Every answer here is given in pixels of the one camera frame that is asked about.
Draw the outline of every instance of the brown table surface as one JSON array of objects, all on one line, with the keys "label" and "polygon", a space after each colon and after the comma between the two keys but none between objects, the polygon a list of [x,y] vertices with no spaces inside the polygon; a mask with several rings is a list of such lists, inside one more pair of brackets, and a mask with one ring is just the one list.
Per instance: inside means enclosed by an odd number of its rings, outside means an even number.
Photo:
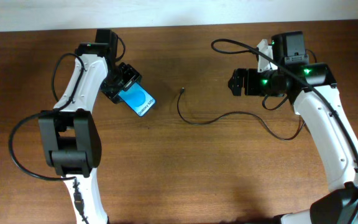
[{"label": "brown table surface", "polygon": [[[235,97],[227,88],[235,68],[257,67],[255,56],[223,55],[210,47],[218,38],[255,46],[261,39],[291,30],[303,30],[307,48],[331,67],[358,137],[358,21],[114,30],[127,46],[123,62],[143,75],[142,85],[157,106],[143,118],[103,94],[94,106],[103,144],[98,183],[112,222],[206,223],[271,217],[307,209],[328,193],[323,165],[307,130],[293,141],[279,141],[250,116],[191,126],[176,111],[179,89],[185,87],[181,109],[188,119],[249,111],[277,134],[291,136],[299,117],[289,103],[267,111],[261,97]],[[7,137],[20,119],[52,108],[50,79],[57,59],[80,42],[92,42],[95,33],[94,29],[0,33],[0,223],[75,222],[66,187],[22,173],[9,157]],[[57,75],[58,95],[72,71],[70,58]],[[269,99],[268,105],[280,100]],[[36,121],[17,133],[14,146],[28,169],[55,175],[45,163]]]}]

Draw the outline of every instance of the white wall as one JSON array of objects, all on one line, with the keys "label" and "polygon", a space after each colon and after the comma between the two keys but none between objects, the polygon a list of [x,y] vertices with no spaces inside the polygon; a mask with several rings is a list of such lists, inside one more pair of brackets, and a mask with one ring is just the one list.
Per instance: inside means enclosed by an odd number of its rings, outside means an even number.
[{"label": "white wall", "polygon": [[0,0],[0,31],[358,19],[358,0]]}]

